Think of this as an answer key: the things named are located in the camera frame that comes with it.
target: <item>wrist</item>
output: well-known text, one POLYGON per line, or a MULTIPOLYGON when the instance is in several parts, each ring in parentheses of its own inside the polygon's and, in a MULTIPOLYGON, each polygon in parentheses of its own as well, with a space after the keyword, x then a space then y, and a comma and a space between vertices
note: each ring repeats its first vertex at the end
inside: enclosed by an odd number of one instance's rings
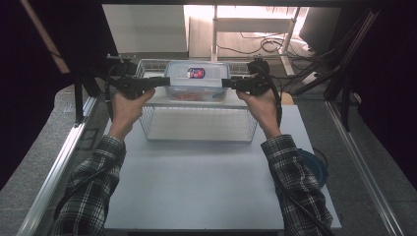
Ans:
POLYGON ((108 131, 108 136, 112 136, 117 138, 120 141, 124 141, 126 136, 129 134, 129 132, 132 130, 132 126, 131 127, 127 127, 127 126, 118 126, 117 124, 112 124, 110 126, 110 130, 108 131))
POLYGON ((282 135, 277 124, 261 125, 261 128, 263 129, 265 137, 267 138, 267 140, 282 135))

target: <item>plaid shirt sleeve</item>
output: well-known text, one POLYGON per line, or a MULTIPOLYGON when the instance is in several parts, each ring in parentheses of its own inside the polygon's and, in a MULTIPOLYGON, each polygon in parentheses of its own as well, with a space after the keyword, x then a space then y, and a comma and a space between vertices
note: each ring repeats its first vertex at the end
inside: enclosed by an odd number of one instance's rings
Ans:
POLYGON ((312 216, 327 228, 332 216, 326 208, 326 199, 319 188, 314 174, 304 166, 290 135, 269 139, 261 144, 268 159, 279 205, 284 219, 285 236, 323 235, 315 223, 293 204, 280 190, 277 181, 290 195, 300 203, 312 216))
POLYGON ((119 172, 126 154, 119 140, 104 136, 92 157, 80 164, 67 182, 65 195, 103 166, 114 165, 90 180, 63 205, 49 235, 103 235, 110 196, 119 183, 119 172))

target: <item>gray floor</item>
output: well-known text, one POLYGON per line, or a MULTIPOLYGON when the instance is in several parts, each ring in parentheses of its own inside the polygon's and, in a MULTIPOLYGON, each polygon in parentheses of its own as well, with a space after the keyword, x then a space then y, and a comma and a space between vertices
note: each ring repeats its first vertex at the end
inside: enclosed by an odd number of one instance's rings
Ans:
MULTIPOLYGON (((279 60, 271 61, 271 65, 273 75, 278 77, 285 75, 279 60)), ((293 98, 295 104, 300 108, 312 146, 319 149, 328 158, 328 189, 342 224, 342 229, 336 230, 335 233, 342 236, 389 235, 357 166, 323 101, 325 87, 326 84, 323 84, 293 98)), ((393 209, 403 230, 403 235, 417 235, 417 215, 414 213, 417 212, 415 189, 412 188, 384 147, 363 123, 354 105, 350 107, 349 112, 351 135, 393 209)), ((72 169, 91 152, 93 145, 96 145, 95 138, 99 138, 103 132, 106 119, 103 99, 100 97, 94 110, 93 119, 89 122, 88 129, 83 136, 85 140, 92 136, 92 139, 89 140, 92 146, 78 147, 76 154, 79 158, 74 158, 68 169, 72 169)), ((50 119, 21 166, 0 192, 0 235, 17 234, 61 146, 67 139, 74 120, 74 90, 72 87, 68 87, 58 92, 55 109, 50 119)), ((62 193, 57 193, 57 197, 52 201, 36 235, 45 234, 50 224, 48 217, 53 212, 53 206, 60 194, 62 193)))

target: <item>black curtain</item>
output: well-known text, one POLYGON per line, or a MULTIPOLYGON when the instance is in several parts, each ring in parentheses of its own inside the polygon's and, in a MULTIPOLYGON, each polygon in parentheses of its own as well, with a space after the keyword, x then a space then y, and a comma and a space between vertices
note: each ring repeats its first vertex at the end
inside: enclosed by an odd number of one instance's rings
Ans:
POLYGON ((417 188, 417 15, 412 1, 388 1, 349 70, 358 111, 417 188))
POLYGON ((112 63, 107 53, 117 53, 101 5, 29 3, 71 73, 61 74, 21 1, 2 0, 0 188, 45 125, 56 92, 71 85, 75 76, 103 77, 112 63))

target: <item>black grip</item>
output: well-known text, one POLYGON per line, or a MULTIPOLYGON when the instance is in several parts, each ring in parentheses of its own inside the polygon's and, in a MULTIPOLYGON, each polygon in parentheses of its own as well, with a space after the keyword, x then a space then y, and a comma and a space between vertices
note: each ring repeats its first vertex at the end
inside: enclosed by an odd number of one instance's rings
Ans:
POLYGON ((224 88, 248 91, 250 95, 261 95, 270 89, 268 81, 259 77, 231 77, 221 82, 224 88))
POLYGON ((129 99, 140 97, 145 90, 169 85, 170 80, 165 77, 150 77, 147 79, 124 77, 117 81, 117 89, 122 91, 129 99))

